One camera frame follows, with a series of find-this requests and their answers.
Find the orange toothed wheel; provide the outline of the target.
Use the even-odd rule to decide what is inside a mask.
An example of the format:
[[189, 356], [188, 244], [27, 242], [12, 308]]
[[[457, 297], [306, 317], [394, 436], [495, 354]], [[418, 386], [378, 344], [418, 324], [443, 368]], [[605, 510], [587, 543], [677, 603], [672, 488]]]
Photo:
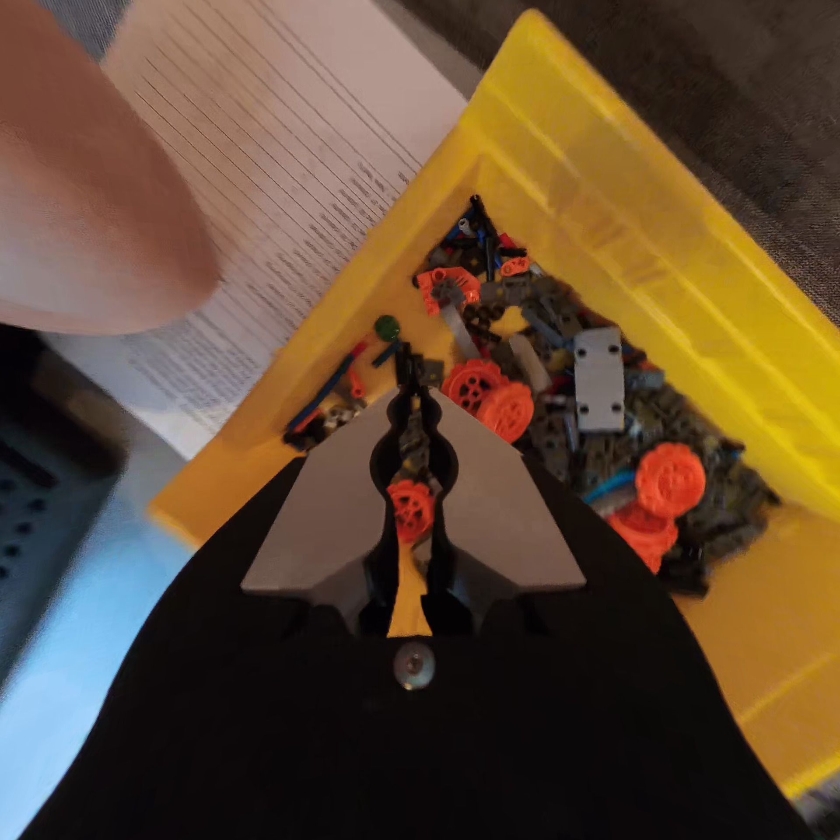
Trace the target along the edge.
[[612, 512], [606, 522], [654, 575], [659, 573], [664, 556], [675, 546], [679, 536], [674, 519], [654, 514], [636, 500]]
[[488, 395], [509, 383], [494, 361], [481, 358], [455, 365], [440, 390], [469, 415], [477, 418]]
[[527, 431], [534, 414], [531, 389], [521, 382], [501, 384], [482, 400], [478, 420], [512, 445]]
[[421, 482], [401, 479], [388, 487], [399, 543], [414, 546], [434, 525], [435, 498], [430, 487]]
[[642, 509], [676, 520], [700, 503], [707, 476], [700, 458], [687, 445], [662, 443], [639, 461], [635, 487]]

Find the yellow plastic bin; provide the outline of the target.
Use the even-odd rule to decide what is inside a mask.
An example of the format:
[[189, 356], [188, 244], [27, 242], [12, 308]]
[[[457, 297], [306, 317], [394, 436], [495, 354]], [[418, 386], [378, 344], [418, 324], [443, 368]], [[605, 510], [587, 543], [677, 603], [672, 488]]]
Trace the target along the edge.
[[199, 547], [295, 456], [281, 437], [381, 314], [452, 361], [410, 276], [477, 193], [497, 227], [663, 368], [782, 497], [678, 600], [791, 798], [838, 772], [838, 330], [537, 12], [236, 413], [150, 504]]

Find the light grey motor block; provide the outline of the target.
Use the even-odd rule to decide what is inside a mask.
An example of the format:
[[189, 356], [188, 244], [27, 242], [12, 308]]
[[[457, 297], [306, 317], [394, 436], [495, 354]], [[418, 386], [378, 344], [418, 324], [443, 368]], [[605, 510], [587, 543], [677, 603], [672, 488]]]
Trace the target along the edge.
[[586, 329], [574, 337], [576, 421], [584, 433], [624, 430], [625, 377], [618, 327]]

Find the person's left hand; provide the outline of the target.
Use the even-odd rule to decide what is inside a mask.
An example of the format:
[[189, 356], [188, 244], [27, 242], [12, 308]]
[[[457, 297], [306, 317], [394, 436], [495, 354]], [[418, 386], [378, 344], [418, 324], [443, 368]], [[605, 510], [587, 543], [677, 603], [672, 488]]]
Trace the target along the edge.
[[50, 12], [2, 2], [2, 324], [138, 333], [220, 280], [204, 217], [139, 115]]

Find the pile of building brick pieces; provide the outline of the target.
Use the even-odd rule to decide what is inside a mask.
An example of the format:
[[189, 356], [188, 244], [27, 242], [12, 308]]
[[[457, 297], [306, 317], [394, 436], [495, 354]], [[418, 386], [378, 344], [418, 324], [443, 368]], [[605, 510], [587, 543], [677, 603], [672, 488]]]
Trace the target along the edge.
[[[534, 414], [512, 446], [526, 465], [547, 470], [552, 489], [570, 490], [606, 522], [615, 510], [637, 500], [635, 474], [644, 455], [662, 443], [687, 445], [700, 458], [707, 488], [700, 503], [675, 520], [679, 536], [654, 575], [669, 594], [696, 598], [708, 592], [708, 561], [724, 560], [748, 548], [765, 529], [765, 508], [779, 498], [759, 474], [741, 460], [742, 446], [721, 436], [665, 382], [665, 374], [646, 366], [646, 356], [623, 343], [625, 425], [620, 434], [584, 433], [576, 421], [574, 337], [586, 330], [615, 326], [598, 321], [572, 290], [546, 276], [524, 248], [507, 247], [492, 226], [479, 196], [466, 216], [427, 259], [427, 270], [461, 266], [481, 282], [480, 300], [462, 308], [448, 305], [431, 326], [448, 325], [456, 347], [473, 359], [494, 361], [510, 382], [532, 392]], [[288, 422], [284, 442], [300, 452], [361, 417], [367, 391], [356, 364], [364, 344], [348, 353], [309, 403]], [[386, 343], [372, 362], [375, 370], [395, 363], [398, 389], [413, 394], [412, 411], [399, 438], [399, 469], [392, 483], [409, 479], [441, 492], [430, 465], [419, 389], [443, 395], [449, 373], [443, 362], [411, 352], [402, 337]], [[433, 528], [414, 546], [427, 578]]]

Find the printed paper sheet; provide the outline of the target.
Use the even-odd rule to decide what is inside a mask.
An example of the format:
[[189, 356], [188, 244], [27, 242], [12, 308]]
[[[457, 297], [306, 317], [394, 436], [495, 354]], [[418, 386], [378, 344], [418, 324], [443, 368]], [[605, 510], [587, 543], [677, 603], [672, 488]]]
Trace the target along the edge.
[[192, 459], [466, 100], [374, 2], [131, 2], [101, 66], [188, 184], [222, 281], [159, 329], [45, 339]]

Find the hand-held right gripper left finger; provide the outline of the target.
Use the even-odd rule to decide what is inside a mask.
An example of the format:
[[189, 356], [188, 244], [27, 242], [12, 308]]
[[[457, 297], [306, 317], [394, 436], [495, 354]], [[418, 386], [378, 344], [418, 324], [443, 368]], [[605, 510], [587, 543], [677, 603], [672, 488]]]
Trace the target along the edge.
[[410, 388], [392, 389], [300, 462], [243, 593], [333, 606], [359, 634], [389, 634], [400, 543], [387, 488], [412, 399]]

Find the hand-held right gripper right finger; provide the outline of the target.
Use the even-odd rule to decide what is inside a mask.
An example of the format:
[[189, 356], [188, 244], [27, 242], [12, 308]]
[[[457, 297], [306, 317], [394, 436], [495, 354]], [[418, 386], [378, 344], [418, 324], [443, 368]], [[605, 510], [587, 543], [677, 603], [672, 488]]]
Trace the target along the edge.
[[586, 578], [521, 454], [452, 399], [417, 391], [441, 484], [423, 613], [470, 636], [499, 601], [573, 592]]

